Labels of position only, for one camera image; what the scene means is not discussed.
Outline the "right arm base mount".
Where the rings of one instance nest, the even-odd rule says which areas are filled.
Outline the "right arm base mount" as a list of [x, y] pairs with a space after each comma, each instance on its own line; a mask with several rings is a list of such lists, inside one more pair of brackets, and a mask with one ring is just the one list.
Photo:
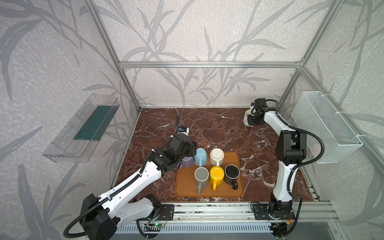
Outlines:
[[251, 210], [255, 220], [289, 221], [296, 218], [290, 204], [261, 204], [254, 202], [251, 203]]

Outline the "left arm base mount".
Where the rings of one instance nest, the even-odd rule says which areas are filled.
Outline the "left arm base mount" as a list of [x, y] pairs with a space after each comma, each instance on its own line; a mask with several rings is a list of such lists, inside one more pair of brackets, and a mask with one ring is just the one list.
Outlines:
[[171, 221], [174, 218], [175, 205], [165, 204], [157, 206], [144, 220]]

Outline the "purple mug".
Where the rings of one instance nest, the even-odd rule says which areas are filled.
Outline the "purple mug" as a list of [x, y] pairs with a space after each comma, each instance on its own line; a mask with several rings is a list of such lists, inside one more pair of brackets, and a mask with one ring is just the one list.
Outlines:
[[190, 168], [194, 165], [194, 163], [195, 163], [194, 157], [185, 157], [182, 160], [180, 168]]

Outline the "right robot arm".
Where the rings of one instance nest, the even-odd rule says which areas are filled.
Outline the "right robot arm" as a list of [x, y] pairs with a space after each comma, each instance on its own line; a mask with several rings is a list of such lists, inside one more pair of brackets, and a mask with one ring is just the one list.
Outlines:
[[[268, 124], [279, 135], [276, 145], [276, 157], [279, 161], [277, 183], [267, 208], [272, 219], [279, 219], [291, 213], [295, 196], [292, 193], [297, 170], [300, 167], [317, 162], [325, 152], [324, 142], [315, 134], [289, 124], [276, 108], [269, 107], [267, 102], [276, 100], [258, 98], [251, 103], [245, 112], [244, 125], [247, 127]], [[320, 145], [318, 155], [304, 162], [307, 156], [307, 136], [316, 139]]]

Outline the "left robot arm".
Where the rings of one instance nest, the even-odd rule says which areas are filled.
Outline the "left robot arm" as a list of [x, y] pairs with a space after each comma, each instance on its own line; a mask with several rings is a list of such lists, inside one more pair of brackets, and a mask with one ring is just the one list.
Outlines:
[[156, 217], [161, 203], [152, 195], [140, 201], [132, 199], [167, 172], [178, 169], [185, 157], [193, 157], [197, 143], [189, 137], [190, 129], [176, 123], [171, 138], [152, 149], [142, 167], [123, 182], [96, 197], [87, 196], [80, 215], [65, 228], [67, 239], [88, 237], [90, 240], [109, 240], [117, 229], [133, 221]]

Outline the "white faceted mug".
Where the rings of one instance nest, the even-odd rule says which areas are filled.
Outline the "white faceted mug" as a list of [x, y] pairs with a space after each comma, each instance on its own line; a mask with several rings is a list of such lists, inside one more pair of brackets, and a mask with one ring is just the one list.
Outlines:
[[243, 117], [243, 123], [246, 127], [252, 127], [252, 113], [251, 113], [251, 110], [248, 109], [246, 110], [245, 114], [244, 114], [244, 117]]

